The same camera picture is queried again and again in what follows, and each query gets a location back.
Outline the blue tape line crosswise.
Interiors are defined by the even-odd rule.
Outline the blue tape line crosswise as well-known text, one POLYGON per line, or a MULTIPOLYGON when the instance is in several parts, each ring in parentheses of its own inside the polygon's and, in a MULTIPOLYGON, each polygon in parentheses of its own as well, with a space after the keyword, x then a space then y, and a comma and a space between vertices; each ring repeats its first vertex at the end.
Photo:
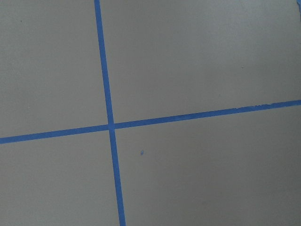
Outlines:
MULTIPOLYGON (((125 129, 125 128, 131 128, 131 127, 140 127, 140 126, 170 123, 170 122, 176 122, 176 121, 194 120, 194 119, 209 118, 209 117, 238 114, 238 113, 264 111, 264 110, 285 108, 285 107, 291 107, 291 106, 300 106, 300 105, 301 105, 300 100, 293 100, 293 101, 285 101, 285 102, 272 103, 272 104, 245 106, 245 107, 240 107, 240 108, 230 108, 230 109, 223 109, 223 110, 215 110, 215 111, 200 112, 200 113, 190 113, 190 114, 184 114, 184 115, 159 117, 159 118, 144 119, 144 120, 137 120, 137 121, 119 122, 119 123, 115 123, 113 127, 115 129, 125 129)), ((38 140, 38 139, 46 139, 46 138, 64 137, 64 136, 86 134, 86 133, 93 133, 93 132, 101 132, 101 131, 107 131, 109 129, 109 127, 110 126, 108 124, 105 124, 105 125, 96 125, 96 126, 90 126, 90 127, 33 133, 33 134, 26 134, 26 135, 12 136, 12 137, 2 137, 0 139, 0 143, 1 144, 9 144, 9 143, 17 143, 17 142, 24 142, 24 141, 31 141, 31 140, 38 140)))

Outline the blue tape line lengthwise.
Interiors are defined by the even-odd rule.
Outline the blue tape line lengthwise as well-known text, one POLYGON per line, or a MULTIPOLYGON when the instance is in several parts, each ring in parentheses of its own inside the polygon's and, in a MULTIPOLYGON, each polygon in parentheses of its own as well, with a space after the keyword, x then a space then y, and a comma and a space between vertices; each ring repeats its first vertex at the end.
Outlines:
POLYGON ((113 174, 114 174, 114 184, 115 184, 115 193, 116 193, 116 199, 117 199, 119 224, 121 226, 126 226, 127 224, 126 224, 126 217, 125 217, 125 211, 124 211, 124 202, 123 202, 123 194, 122 194, 120 169, 119 169, 117 140, 116 140, 115 123, 114 123, 112 101, 111 101, 111 89, 110 89, 110 80, 109 80, 109 73, 108 73, 108 66, 107 66, 107 59, 106 59, 106 50, 105 50, 105 41, 104 41, 103 22, 102 22, 100 1, 95 0, 94 6, 95 6, 96 27, 97 27, 97 35, 98 35, 98 43, 99 43, 102 77, 103 77, 103 88, 104 88, 106 113, 107 113, 107 121, 108 121, 108 131, 109 131, 110 146, 111 146, 111 158, 112 158, 112 166, 113 166, 113 174))

